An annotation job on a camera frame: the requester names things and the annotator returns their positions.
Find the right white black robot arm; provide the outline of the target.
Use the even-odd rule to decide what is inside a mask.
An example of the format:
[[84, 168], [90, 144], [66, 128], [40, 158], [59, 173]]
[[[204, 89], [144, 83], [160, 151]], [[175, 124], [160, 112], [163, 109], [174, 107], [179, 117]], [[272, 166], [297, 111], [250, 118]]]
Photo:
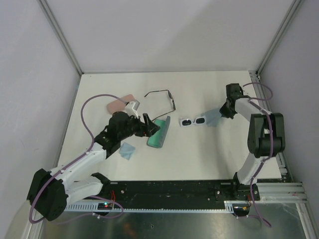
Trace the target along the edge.
[[249, 122], [247, 146], [249, 154], [234, 174], [230, 195], [236, 200], [258, 199], [257, 176], [268, 160], [284, 151], [286, 146], [284, 116], [272, 113], [253, 102], [238, 83], [226, 86], [226, 102], [219, 112], [226, 119], [240, 114]]

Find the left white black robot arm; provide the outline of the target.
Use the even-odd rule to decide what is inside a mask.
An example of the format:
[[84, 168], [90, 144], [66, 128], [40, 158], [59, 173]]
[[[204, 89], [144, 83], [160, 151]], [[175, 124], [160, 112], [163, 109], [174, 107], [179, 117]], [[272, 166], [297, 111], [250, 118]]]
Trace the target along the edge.
[[105, 199], [109, 196], [108, 179], [101, 173], [93, 173], [85, 180], [76, 178], [92, 166], [106, 160], [121, 146], [121, 142], [133, 135], [151, 137], [160, 130], [148, 114], [144, 120], [130, 116], [125, 112], [116, 112], [109, 124], [95, 138], [89, 148], [65, 166], [61, 165], [49, 171], [38, 170], [33, 177], [27, 200], [30, 202], [30, 214], [37, 210], [44, 219], [57, 219], [71, 204], [87, 197], [97, 196]]

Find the blue-grey glasses case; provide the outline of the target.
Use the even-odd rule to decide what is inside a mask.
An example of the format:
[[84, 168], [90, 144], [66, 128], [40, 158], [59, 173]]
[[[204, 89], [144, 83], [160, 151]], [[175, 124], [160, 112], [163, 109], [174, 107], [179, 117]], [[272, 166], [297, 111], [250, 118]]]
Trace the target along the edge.
[[156, 119], [155, 124], [160, 127], [153, 136], [147, 140], [147, 146], [152, 148], [162, 148], [170, 125], [170, 116], [165, 120]]

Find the white frame sunglasses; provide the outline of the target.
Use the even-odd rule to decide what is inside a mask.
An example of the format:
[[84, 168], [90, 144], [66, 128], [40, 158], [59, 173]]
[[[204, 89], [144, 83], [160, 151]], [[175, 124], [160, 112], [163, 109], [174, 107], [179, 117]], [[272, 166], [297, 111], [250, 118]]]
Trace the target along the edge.
[[206, 117], [200, 116], [195, 119], [180, 119], [179, 122], [181, 127], [189, 127], [189, 126], [199, 126], [206, 124]]

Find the light blue cleaning cloth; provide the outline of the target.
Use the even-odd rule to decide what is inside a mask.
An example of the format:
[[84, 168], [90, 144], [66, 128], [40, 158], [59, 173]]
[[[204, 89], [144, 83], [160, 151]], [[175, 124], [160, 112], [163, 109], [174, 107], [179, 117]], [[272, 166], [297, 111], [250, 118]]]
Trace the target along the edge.
[[210, 127], [217, 127], [222, 121], [222, 115], [219, 111], [219, 108], [208, 110], [202, 113], [200, 116], [206, 118], [206, 125]]

